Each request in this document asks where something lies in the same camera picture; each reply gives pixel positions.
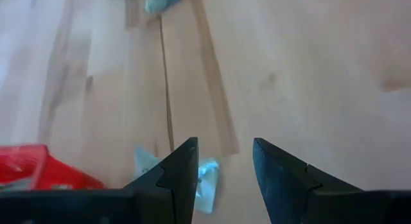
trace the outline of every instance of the crumpled paper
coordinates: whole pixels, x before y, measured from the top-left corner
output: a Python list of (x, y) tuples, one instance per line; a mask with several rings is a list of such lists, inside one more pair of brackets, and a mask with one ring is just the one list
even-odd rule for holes
[[(151, 153), (144, 151), (141, 146), (134, 149), (135, 177), (139, 178), (147, 171), (160, 163), (160, 159)], [(206, 214), (213, 211), (220, 166), (216, 159), (201, 160), (198, 166), (198, 182), (195, 194), (196, 210)]]

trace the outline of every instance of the wood grain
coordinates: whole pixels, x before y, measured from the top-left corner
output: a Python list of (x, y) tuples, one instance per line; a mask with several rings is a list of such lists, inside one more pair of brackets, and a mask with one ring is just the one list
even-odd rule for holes
[(212, 55), (212, 46), (201, 39), (191, 1), (163, 14), (162, 33), (175, 145), (197, 136), (201, 156), (236, 153), (219, 73), (205, 57)]
[(411, 0), (0, 0), (0, 144), (44, 142), (109, 187), (136, 144), (222, 166), (194, 223), (269, 223), (264, 137), (362, 189), (410, 189)]

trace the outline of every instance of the wooden floor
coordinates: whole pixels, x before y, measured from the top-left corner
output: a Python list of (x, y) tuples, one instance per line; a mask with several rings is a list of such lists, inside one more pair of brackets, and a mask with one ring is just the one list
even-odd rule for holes
[(111, 187), (133, 148), (197, 136), (212, 215), (269, 223), (264, 137), (362, 189), (410, 189), (411, 0), (0, 0), (0, 144), (42, 142)]

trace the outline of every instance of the floor plank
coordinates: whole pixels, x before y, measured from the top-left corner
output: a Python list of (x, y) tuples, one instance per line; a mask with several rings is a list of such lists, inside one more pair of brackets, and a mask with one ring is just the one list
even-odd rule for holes
[(240, 138), (364, 189), (411, 185), (410, 0), (204, 1)]
[(207, 82), (210, 76), (203, 54), (209, 47), (200, 40), (190, 0), (183, 0), (162, 16), (162, 32), (175, 145), (196, 136), (202, 157), (236, 153), (224, 95)]
[(170, 153), (160, 26), (127, 24), (125, 0), (99, 0), (96, 8), (82, 155), (95, 159), (86, 171), (121, 187), (134, 173), (136, 144), (160, 158)]
[(20, 37), (24, 48), (31, 50), (27, 57), (26, 77), (21, 79), (21, 96), (12, 128), (11, 143), (39, 141), (40, 120), (45, 98), (48, 65), (53, 55), (58, 25), (64, 12), (65, 0), (37, 0), (31, 9), (26, 33)]
[(23, 39), (29, 14), (30, 0), (0, 0), (0, 143), (9, 143), (19, 101), (21, 82), (28, 71), (32, 50)]

